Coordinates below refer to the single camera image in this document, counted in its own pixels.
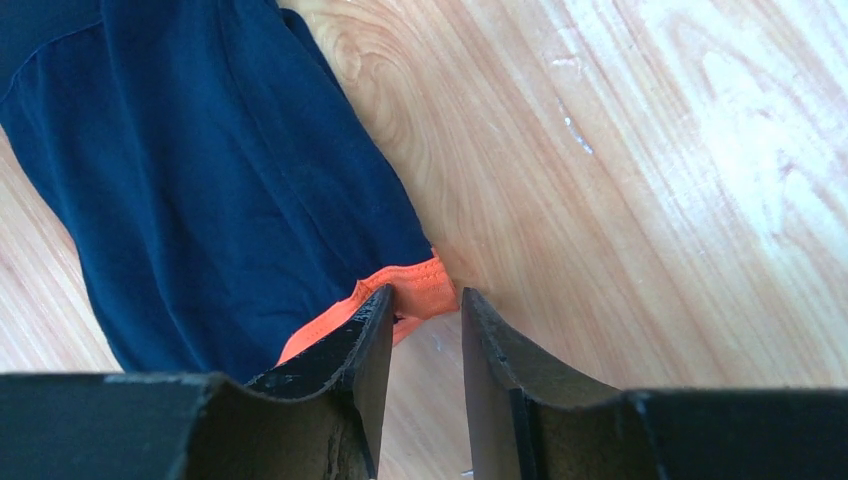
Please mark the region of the navy orange boxer briefs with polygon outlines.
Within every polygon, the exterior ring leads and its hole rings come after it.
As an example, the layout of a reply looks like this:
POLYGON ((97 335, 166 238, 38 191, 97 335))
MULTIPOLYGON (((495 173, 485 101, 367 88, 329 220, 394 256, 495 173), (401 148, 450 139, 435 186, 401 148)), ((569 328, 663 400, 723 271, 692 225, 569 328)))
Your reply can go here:
POLYGON ((129 372, 246 382, 380 287, 456 289, 305 21, 274 1, 5 1, 1 125, 129 372))

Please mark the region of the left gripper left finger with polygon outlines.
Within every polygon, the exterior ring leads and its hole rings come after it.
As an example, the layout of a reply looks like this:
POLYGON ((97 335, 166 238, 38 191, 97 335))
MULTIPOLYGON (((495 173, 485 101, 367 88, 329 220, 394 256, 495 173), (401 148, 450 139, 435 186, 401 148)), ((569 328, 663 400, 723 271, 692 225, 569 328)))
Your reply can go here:
POLYGON ((247 384, 220 373, 5 374, 5 479, 373 479, 392 348, 384 286, 247 384))

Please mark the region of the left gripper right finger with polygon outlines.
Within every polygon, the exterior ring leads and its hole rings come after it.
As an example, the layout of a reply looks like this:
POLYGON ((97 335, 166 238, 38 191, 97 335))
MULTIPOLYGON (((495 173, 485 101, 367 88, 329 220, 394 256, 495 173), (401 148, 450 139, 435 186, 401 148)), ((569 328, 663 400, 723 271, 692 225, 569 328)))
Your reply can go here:
POLYGON ((843 479, 843 389, 619 390, 462 294, 477 479, 843 479))

